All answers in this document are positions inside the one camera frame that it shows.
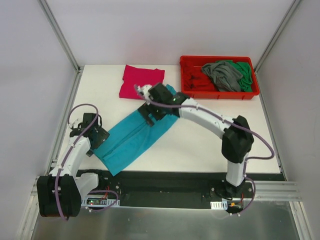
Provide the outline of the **teal t shirt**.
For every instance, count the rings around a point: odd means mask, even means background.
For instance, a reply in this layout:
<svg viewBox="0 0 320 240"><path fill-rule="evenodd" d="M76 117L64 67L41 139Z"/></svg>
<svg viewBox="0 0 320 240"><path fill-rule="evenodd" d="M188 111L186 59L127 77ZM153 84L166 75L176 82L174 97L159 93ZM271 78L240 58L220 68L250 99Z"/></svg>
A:
<svg viewBox="0 0 320 240"><path fill-rule="evenodd" d="M177 120L175 115L166 115L149 126L135 110L109 130L109 137L94 150L94 155L115 176L156 143Z"/></svg>

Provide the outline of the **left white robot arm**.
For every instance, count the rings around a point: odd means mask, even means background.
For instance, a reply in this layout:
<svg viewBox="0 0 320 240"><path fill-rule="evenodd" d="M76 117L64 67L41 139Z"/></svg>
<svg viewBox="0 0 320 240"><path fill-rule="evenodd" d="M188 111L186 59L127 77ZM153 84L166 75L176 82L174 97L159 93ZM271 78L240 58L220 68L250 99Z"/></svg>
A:
<svg viewBox="0 0 320 240"><path fill-rule="evenodd" d="M105 191L106 183L96 173L77 177L77 172L85 156L92 156L109 135L102 127L102 117L95 113L84 113L82 122L71 128L68 145L56 166L36 183L42 217L76 217L90 191L96 195Z"/></svg>

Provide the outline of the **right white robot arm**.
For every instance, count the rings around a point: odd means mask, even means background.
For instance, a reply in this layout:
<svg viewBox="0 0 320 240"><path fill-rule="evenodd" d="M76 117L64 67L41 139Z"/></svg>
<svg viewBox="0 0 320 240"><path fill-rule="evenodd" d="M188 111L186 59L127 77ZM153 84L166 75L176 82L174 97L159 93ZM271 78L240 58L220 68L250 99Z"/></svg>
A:
<svg viewBox="0 0 320 240"><path fill-rule="evenodd" d="M225 117L200 105L183 92L171 93L162 83L135 86L135 91L145 103L138 112L153 127L166 116L176 116L200 125L222 141L221 153L227 160L224 185L215 188L217 196L231 200L243 191L245 183L245 158L252 149L253 135L246 118Z"/></svg>

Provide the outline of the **folded magenta t shirt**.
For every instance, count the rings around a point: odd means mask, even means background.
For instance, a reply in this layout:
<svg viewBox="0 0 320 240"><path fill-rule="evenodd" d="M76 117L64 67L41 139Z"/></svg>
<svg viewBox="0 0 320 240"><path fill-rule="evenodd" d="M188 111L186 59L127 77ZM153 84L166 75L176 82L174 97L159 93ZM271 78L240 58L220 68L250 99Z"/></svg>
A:
<svg viewBox="0 0 320 240"><path fill-rule="evenodd" d="M165 78L165 70L137 68L126 65L123 72L123 84L119 91L119 97L122 99L139 100L134 85L143 87L144 85L155 85L163 83Z"/></svg>

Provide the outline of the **dark red t shirt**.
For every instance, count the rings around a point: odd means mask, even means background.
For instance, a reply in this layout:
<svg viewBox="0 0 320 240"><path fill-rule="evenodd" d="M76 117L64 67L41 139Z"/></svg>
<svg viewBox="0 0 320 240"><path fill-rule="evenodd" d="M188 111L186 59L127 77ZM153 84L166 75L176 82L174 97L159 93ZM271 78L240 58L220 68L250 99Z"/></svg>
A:
<svg viewBox="0 0 320 240"><path fill-rule="evenodd" d="M205 75L201 67L194 66L189 61L180 62L181 72L183 73L183 82L187 91L212 92L215 85L210 78Z"/></svg>

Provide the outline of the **red plastic bin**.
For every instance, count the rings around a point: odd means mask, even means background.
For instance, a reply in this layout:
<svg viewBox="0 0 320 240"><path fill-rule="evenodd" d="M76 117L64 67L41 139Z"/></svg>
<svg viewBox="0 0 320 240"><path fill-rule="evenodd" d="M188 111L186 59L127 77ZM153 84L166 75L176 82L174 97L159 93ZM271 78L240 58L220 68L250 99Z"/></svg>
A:
<svg viewBox="0 0 320 240"><path fill-rule="evenodd" d="M181 62L187 61L191 62L195 67L204 66L207 63L214 63L216 61L230 60L233 62L246 62L249 63L252 71L251 85L252 92L229 92L229 91L219 91L216 86L214 91L190 91L185 89L185 84L183 81L183 73L181 70ZM254 73L254 68L250 57L248 56L200 56L200 55L183 55L180 57L180 86L181 91L188 96L195 99L215 99L215 100L251 100L253 97L260 94L259 85L257 78Z"/></svg>

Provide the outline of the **grey t shirt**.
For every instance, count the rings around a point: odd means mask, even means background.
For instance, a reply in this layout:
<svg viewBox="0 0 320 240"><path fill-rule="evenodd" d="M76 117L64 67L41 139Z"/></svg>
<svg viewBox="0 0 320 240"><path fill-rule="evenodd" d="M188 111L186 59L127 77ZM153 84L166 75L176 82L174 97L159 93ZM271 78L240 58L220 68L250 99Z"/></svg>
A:
<svg viewBox="0 0 320 240"><path fill-rule="evenodd" d="M220 92L241 92L239 81L243 75L230 62L220 60L206 63L201 72L209 77Z"/></svg>

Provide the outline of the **green t shirt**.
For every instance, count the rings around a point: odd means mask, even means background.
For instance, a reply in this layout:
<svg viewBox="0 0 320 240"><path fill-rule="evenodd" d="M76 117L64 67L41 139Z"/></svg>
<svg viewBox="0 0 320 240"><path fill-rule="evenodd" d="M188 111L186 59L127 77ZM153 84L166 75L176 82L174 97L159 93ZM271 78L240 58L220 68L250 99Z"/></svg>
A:
<svg viewBox="0 0 320 240"><path fill-rule="evenodd" d="M240 80L238 80L238 84L241 88L242 92L252 93L252 69L248 62L238 61L233 62L231 61L230 64L242 75Z"/></svg>

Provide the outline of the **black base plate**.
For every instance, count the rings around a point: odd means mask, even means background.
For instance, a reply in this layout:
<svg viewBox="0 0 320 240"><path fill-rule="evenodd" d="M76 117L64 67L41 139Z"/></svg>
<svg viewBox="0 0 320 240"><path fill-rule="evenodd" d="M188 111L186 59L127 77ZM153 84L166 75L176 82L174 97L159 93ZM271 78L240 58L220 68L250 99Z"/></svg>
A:
<svg viewBox="0 0 320 240"><path fill-rule="evenodd" d="M95 173L99 177L94 196L118 199L120 207L209 209L225 192L224 173L122 171L112 176L107 170L82 169L76 173Z"/></svg>

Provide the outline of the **left aluminium frame post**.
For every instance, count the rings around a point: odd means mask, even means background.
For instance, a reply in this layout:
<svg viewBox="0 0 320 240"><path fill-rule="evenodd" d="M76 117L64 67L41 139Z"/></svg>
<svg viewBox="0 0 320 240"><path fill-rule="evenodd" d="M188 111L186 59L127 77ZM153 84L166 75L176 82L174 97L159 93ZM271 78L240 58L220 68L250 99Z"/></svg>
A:
<svg viewBox="0 0 320 240"><path fill-rule="evenodd" d="M63 31L48 3L47 0L38 0L37 1L41 10L43 11L45 17L48 20L48 23L50 24L58 42L60 43L60 46L62 47L64 53L66 54L69 62L71 63L72 67L77 73L80 73L82 71L82 67L79 65L78 61L76 60L75 55L72 52L72 49L65 38L65 35L63 34Z"/></svg>

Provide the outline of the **aluminium frame post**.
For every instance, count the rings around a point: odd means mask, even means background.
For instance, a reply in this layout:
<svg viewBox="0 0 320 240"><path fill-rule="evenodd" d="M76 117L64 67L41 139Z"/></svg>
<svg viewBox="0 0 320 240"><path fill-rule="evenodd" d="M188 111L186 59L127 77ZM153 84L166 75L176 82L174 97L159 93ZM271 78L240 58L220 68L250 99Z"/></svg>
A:
<svg viewBox="0 0 320 240"><path fill-rule="evenodd" d="M62 47L64 53L66 54L69 62L71 63L72 67L77 73L80 73L82 71L82 67L79 65L78 61L76 60L75 55L72 52L72 49L65 38L65 35L63 34L63 31L48 3L47 0L38 0L37 1L41 10L43 11L45 17L48 20L48 23L50 24L58 42L60 43L60 46Z"/></svg>
<svg viewBox="0 0 320 240"><path fill-rule="evenodd" d="M279 25L277 26L275 32L273 33L271 39L269 40L268 44L266 45L266 48L264 49L262 55L260 56L259 60L257 61L255 67L254 67L254 73L257 74L258 71L261 69L262 65L266 61L267 57L270 55L271 51L273 50L275 44L279 40L280 36L282 35L283 31L289 24L290 20L300 7L302 0L293 0L287 11L285 12L283 18L281 19Z"/></svg>

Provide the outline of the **right aluminium frame post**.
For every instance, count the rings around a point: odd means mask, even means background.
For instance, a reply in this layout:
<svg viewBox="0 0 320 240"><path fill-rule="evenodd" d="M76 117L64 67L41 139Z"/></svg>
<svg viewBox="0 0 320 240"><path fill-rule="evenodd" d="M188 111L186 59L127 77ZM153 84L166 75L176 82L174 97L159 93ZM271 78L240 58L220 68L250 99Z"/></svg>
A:
<svg viewBox="0 0 320 240"><path fill-rule="evenodd" d="M275 32L273 33L271 39L269 40L268 44L266 45L266 48L264 49L262 55L260 56L259 60L257 61L255 67L254 67L254 73L257 74L258 71L261 69L262 65L266 61L267 57L270 55L271 51L273 50L275 44L279 40L280 36L282 35L283 31L289 24L290 20L300 7L302 0L293 0L287 11L285 12L283 18L281 19L279 25L277 26Z"/></svg>

